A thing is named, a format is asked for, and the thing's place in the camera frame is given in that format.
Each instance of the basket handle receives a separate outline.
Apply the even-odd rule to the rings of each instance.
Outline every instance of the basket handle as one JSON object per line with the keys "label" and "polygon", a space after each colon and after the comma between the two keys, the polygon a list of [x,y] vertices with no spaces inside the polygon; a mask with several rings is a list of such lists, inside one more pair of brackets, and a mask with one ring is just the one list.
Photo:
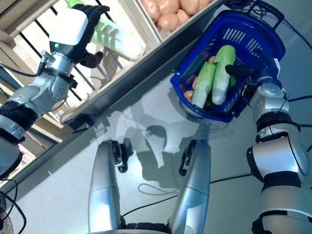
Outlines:
{"label": "basket handle", "polygon": [[250,7],[250,9],[248,10],[247,14],[250,14],[255,6],[258,6],[260,8],[265,9],[267,12],[270,12],[271,14],[273,14],[278,19],[277,23],[272,27],[274,30],[280,25],[280,23],[284,19],[284,14],[283,13],[281,13],[279,10],[277,10],[272,5],[270,5],[270,4],[268,4],[268,3],[264,2],[264,1],[261,1],[261,0],[255,1],[253,3],[253,5]]}

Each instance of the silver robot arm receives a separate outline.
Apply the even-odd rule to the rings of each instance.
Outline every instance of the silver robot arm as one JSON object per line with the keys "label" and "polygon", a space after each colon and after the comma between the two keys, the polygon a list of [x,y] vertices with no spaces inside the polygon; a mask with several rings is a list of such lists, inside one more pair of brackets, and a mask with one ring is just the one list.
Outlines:
{"label": "silver robot arm", "polygon": [[107,6],[84,6],[59,12],[50,34],[50,51],[42,52],[42,60],[35,80],[18,89],[0,107],[0,178],[8,176],[20,163],[21,153],[16,147],[25,140],[26,131],[36,120],[67,97],[70,87],[77,83],[71,71],[75,64],[96,67],[102,53],[86,51],[100,15]]}
{"label": "silver robot arm", "polygon": [[[277,80],[278,60],[260,51],[258,54],[260,65],[249,70],[260,86],[249,102],[257,135],[256,144],[247,150],[247,161],[252,174],[264,185],[252,231],[253,234],[310,234],[312,191],[302,188],[310,161],[300,144],[299,129],[289,115],[285,90]],[[232,66],[227,71],[235,74],[244,73],[245,69]]]}

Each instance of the floor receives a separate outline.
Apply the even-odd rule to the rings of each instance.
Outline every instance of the floor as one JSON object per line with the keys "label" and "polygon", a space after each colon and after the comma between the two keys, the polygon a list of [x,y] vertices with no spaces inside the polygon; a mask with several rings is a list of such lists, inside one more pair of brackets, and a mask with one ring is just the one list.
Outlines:
{"label": "floor", "polygon": [[[277,0],[268,1],[277,6]],[[279,5],[286,18],[312,41],[312,19],[307,21],[310,1]],[[300,14],[289,13],[291,6]],[[281,62],[280,79],[291,97],[311,94],[311,51],[284,24],[278,28],[287,53]],[[180,158],[191,139],[205,136],[211,147],[211,181],[250,172],[246,150],[256,134],[250,108],[231,123],[187,117],[170,84],[172,74],[151,76],[103,113],[94,127],[43,164],[23,184],[45,178],[19,199],[27,217],[24,234],[83,234],[88,232],[88,193],[98,145],[108,139],[130,145],[129,170],[117,173],[121,213],[177,193],[183,178]],[[311,101],[291,104],[293,119],[311,122]],[[312,143],[311,129],[303,129],[304,147]],[[250,234],[257,217],[262,184],[244,177],[211,185],[204,233]],[[126,216],[127,222],[167,222],[176,198]],[[11,215],[15,233],[22,225],[18,213]]]}

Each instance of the potato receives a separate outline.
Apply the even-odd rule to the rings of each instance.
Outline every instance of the potato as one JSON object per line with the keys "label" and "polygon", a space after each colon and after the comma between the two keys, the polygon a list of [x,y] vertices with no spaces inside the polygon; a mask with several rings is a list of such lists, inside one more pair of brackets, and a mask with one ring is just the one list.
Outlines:
{"label": "potato", "polygon": [[208,59],[208,62],[215,62],[215,55],[214,55],[214,56],[211,56],[211,57]]}
{"label": "potato", "polygon": [[162,15],[158,22],[157,22],[157,28],[159,30],[162,30],[164,28],[168,28],[170,32],[173,32],[177,27],[180,26],[180,20],[174,13],[169,13],[166,15]]}
{"label": "potato", "polygon": [[142,0],[143,6],[153,22],[156,23],[160,17],[160,10],[156,0]]}
{"label": "potato", "polygon": [[184,96],[189,102],[192,101],[193,92],[193,90],[188,90],[184,92]]}
{"label": "potato", "polygon": [[159,5],[161,15],[174,13],[179,9],[179,0],[156,0]]}
{"label": "potato", "polygon": [[180,22],[181,22],[181,24],[184,24],[186,21],[188,21],[189,20],[189,18],[190,18],[190,15],[188,15],[184,10],[182,10],[182,9],[179,9],[178,11],[177,11],[177,17],[179,18],[179,20],[180,20]]}
{"label": "potato", "polygon": [[198,8],[197,12],[201,11],[203,8],[205,8],[205,6],[207,6],[212,1],[213,0],[199,0],[199,8]]}
{"label": "potato", "polygon": [[199,8],[199,0],[179,0],[180,7],[189,15],[195,15]]}

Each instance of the blue basket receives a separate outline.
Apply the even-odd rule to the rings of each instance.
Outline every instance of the blue basket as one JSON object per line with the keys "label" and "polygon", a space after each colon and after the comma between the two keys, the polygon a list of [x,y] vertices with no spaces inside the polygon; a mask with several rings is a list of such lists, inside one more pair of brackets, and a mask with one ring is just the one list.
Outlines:
{"label": "blue basket", "polygon": [[180,99],[180,105],[188,114],[199,118],[210,118],[223,122],[230,122],[237,117],[247,105],[242,98],[242,91],[249,77],[236,77],[236,86],[229,89],[226,100],[222,105],[204,110],[192,105],[183,95],[187,90],[192,90],[192,83],[198,75],[203,63],[223,45],[231,45],[236,49],[234,65],[256,64],[257,54],[254,49],[260,49],[268,55],[281,60],[285,54],[285,47],[275,29],[284,16],[272,6],[266,9],[278,18],[278,23],[271,27],[266,22],[248,13],[238,11],[222,11],[211,26],[203,33],[193,51],[171,78],[171,83]]}

